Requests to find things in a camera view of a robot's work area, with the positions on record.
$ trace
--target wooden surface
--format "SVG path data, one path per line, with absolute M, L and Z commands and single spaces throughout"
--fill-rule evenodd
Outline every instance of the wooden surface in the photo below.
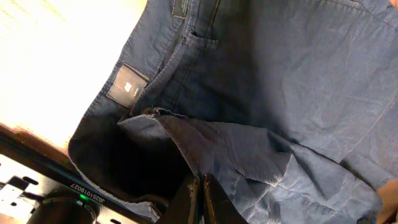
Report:
M 0 123 L 66 154 L 146 0 L 1 0 Z

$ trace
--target jeans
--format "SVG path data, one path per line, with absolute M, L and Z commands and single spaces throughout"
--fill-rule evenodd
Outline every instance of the jeans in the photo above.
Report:
M 153 222 L 189 172 L 249 223 L 375 222 L 398 174 L 390 2 L 173 4 L 148 1 L 72 137 L 83 178 Z M 124 63 L 149 78 L 131 108 L 106 96 Z

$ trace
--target black label patch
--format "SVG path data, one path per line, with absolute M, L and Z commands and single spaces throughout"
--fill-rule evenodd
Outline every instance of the black label patch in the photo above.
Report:
M 174 0 L 172 16 L 185 19 L 188 12 L 189 0 Z

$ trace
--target black plastic part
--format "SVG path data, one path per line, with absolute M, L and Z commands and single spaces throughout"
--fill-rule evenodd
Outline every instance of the black plastic part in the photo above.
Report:
M 232 204 L 213 174 L 206 174 L 203 181 L 206 224 L 248 224 Z
M 40 205 L 27 224 L 92 224 L 94 213 L 75 200 L 53 200 Z
M 200 183 L 189 175 L 181 184 L 166 212 L 156 224 L 197 224 L 201 218 L 201 207 L 198 205 Z
M 21 189 L 21 190 L 25 190 L 27 188 L 27 186 L 29 185 L 28 182 L 18 178 L 18 177 L 12 177 L 11 180 L 8 182 L 8 184 Z
M 89 190 L 92 194 L 95 194 L 104 199 L 102 203 L 105 207 L 108 207 L 114 211 L 117 211 L 121 215 L 131 219 L 140 224 L 150 224 L 149 220 L 132 213 L 127 210 L 123 205 L 119 202 L 114 201 L 111 198 L 101 194 L 92 186 L 88 185 L 84 182 L 79 176 L 77 171 L 67 170 L 62 167 L 60 164 L 52 161 L 51 159 L 41 155 L 37 151 L 23 145 L 22 143 L 6 136 L 3 133 L 0 133 L 0 154 L 7 156 L 45 176 L 51 178 L 61 184 L 63 184 L 66 188 L 77 192 L 72 186 L 79 185 L 87 190 Z

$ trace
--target denim fabric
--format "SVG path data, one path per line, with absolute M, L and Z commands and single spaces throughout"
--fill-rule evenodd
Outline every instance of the denim fabric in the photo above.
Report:
M 189 172 L 250 223 L 374 221 L 372 188 L 398 175 L 389 1 L 172 4 L 148 1 L 72 137 L 83 178 L 152 221 Z M 132 108 L 106 97 L 123 63 L 150 78 Z

